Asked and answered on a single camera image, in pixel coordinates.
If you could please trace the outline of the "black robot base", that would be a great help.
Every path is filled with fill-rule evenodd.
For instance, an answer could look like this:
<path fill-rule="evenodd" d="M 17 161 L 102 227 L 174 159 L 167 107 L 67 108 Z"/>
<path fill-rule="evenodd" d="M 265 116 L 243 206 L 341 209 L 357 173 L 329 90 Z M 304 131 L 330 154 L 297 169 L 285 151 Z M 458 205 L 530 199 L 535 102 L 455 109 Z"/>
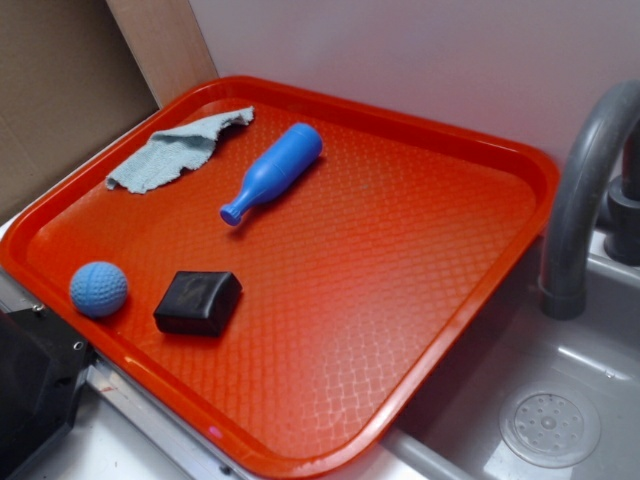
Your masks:
<path fill-rule="evenodd" d="M 49 309 L 1 314 L 1 477 L 19 477 L 74 426 L 88 341 Z"/>

